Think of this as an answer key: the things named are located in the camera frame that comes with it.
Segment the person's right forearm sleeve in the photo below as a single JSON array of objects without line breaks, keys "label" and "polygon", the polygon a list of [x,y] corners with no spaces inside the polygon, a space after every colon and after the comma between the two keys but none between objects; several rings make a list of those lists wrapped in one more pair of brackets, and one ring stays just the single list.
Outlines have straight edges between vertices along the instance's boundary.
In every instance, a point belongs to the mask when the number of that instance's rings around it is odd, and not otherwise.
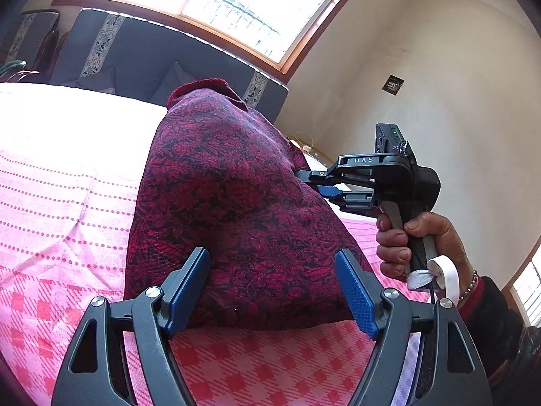
[{"label": "person's right forearm sleeve", "polygon": [[526,326],[488,277],[460,308],[495,405],[540,404],[540,329]]}]

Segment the person's right hand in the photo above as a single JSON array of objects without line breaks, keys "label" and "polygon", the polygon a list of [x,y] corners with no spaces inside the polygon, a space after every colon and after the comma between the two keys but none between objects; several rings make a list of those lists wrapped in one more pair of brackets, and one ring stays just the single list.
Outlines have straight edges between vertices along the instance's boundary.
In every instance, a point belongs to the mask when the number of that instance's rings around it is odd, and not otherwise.
[{"label": "person's right hand", "polygon": [[466,301],[478,287],[479,274],[470,264],[460,236],[446,217],[425,212],[407,222],[403,228],[392,228],[389,216],[381,215],[377,228],[377,255],[381,260],[380,271],[386,277],[405,281],[406,267],[413,255],[407,247],[409,237],[431,235],[438,254],[447,256],[457,269],[461,301]]}]

